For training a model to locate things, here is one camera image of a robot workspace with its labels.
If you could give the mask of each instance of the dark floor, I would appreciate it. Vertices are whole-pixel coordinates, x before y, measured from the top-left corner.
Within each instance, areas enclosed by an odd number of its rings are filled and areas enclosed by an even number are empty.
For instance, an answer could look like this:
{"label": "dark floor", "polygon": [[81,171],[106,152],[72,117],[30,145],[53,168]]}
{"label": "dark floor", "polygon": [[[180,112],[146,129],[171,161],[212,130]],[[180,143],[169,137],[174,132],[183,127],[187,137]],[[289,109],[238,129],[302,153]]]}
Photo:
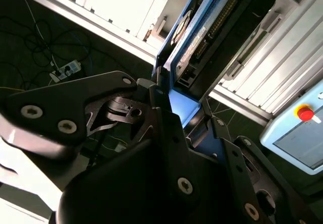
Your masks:
{"label": "dark floor", "polygon": [[[76,28],[77,30],[85,32],[91,41],[91,59],[87,57],[81,61],[82,68],[84,69],[82,72],[83,75],[90,76],[120,70],[125,71],[135,79],[150,78],[152,65],[143,62],[141,59],[105,41],[99,36],[86,31],[84,28],[79,27],[34,1],[28,0],[28,2],[35,19],[42,20],[38,24],[39,28],[46,41],[53,43],[51,48],[59,66],[63,66],[74,59],[84,58],[87,55],[86,50],[82,46],[61,45],[62,43],[79,44],[71,33],[65,33],[55,40],[57,36],[66,32],[67,29]],[[34,22],[25,1],[0,0],[0,3],[2,5],[0,7],[0,62],[7,62],[16,66],[26,82],[23,83],[21,76],[12,65],[0,63],[0,87],[37,88],[47,86],[50,82],[49,72],[52,71],[52,67],[46,66],[42,68],[36,65],[36,63],[44,64],[47,62],[46,58],[44,58],[42,53],[32,53],[25,45],[27,44],[29,47],[33,46],[28,44],[30,42],[29,40],[32,40],[28,35],[31,31],[20,24],[30,27],[33,31],[35,30]],[[85,45],[89,45],[88,38],[84,33],[78,31],[74,31],[73,33]],[[232,139],[244,135],[261,147],[259,135],[263,130],[262,126],[227,108],[225,105],[219,104],[213,99],[210,99],[209,103],[213,113],[228,124]],[[124,135],[124,132],[128,127],[125,124],[120,124],[110,134],[127,141],[127,136]],[[87,148],[93,149],[97,138],[97,136],[94,136],[92,139],[88,139],[86,144]],[[119,142],[120,140],[115,138],[106,137],[105,148],[101,149],[101,154],[106,156],[116,154],[109,148],[114,149]],[[268,158],[297,191],[304,194],[312,194],[323,189],[322,175],[309,176],[273,153],[269,153]],[[311,205],[311,207],[317,215],[323,218],[322,200]]]}

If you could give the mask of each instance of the power strip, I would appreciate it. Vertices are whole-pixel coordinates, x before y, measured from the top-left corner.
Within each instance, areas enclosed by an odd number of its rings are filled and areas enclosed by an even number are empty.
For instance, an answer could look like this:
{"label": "power strip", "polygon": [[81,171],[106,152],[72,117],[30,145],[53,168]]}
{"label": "power strip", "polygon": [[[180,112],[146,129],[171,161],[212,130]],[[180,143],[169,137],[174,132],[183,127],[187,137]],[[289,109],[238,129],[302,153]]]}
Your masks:
{"label": "power strip", "polygon": [[49,75],[55,83],[60,82],[63,79],[68,78],[72,74],[75,74],[81,70],[81,63],[77,60],[62,66],[58,71],[53,71]]}

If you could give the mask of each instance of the blue frame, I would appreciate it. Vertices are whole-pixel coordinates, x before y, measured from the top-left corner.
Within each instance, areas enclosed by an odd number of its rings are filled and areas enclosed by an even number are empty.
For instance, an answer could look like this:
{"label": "blue frame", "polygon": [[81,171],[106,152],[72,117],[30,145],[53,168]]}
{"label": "blue frame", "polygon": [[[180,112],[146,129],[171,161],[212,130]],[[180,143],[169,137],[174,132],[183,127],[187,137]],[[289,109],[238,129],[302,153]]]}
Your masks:
{"label": "blue frame", "polygon": [[[176,30],[177,25],[179,24],[180,20],[183,18],[184,13],[188,9],[189,4],[192,0],[189,0],[189,2],[184,7],[180,17],[177,19],[176,23],[174,24],[173,28],[171,29],[170,33],[168,34],[163,46],[161,47],[161,50],[158,53],[162,52],[165,45],[171,40],[171,36],[173,35],[173,32]],[[215,8],[218,6],[221,2],[223,3],[224,0],[218,0],[216,3],[213,2],[214,0],[203,0],[202,4],[198,8],[196,14],[194,15],[193,19],[191,20],[190,24],[188,25],[186,31],[184,32],[181,40],[177,43],[174,50],[172,51],[171,55],[167,59],[164,67],[170,71],[170,92],[169,92],[169,98],[172,106],[172,110],[174,113],[178,114],[181,118],[181,122],[183,127],[187,125],[187,123],[194,117],[196,112],[200,109],[201,105],[198,100],[193,99],[187,95],[184,95],[181,93],[179,89],[176,89],[174,87],[174,78],[176,75],[176,65],[179,62],[181,56],[188,48],[189,44],[192,42],[194,35],[197,34],[197,32],[204,26],[205,23],[208,23],[208,19],[211,15],[214,15],[214,12],[217,12],[217,10],[221,11],[221,9]]]}

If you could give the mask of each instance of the control box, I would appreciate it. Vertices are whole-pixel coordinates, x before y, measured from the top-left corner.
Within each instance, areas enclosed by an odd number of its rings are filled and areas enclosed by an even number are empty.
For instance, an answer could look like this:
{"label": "control box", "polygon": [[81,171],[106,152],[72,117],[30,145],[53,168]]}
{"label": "control box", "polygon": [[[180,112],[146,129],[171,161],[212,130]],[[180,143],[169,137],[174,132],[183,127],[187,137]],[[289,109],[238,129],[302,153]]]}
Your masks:
{"label": "control box", "polygon": [[323,171],[323,80],[268,124],[263,146],[310,175]]}

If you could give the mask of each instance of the red emergency stop button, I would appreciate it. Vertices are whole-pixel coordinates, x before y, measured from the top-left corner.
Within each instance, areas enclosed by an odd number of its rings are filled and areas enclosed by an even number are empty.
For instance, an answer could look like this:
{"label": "red emergency stop button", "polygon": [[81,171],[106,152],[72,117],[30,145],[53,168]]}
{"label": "red emergency stop button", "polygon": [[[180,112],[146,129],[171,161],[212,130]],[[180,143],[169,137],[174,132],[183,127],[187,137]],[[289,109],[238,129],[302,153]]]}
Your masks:
{"label": "red emergency stop button", "polygon": [[297,116],[304,122],[312,120],[314,112],[308,107],[302,107],[297,111]]}

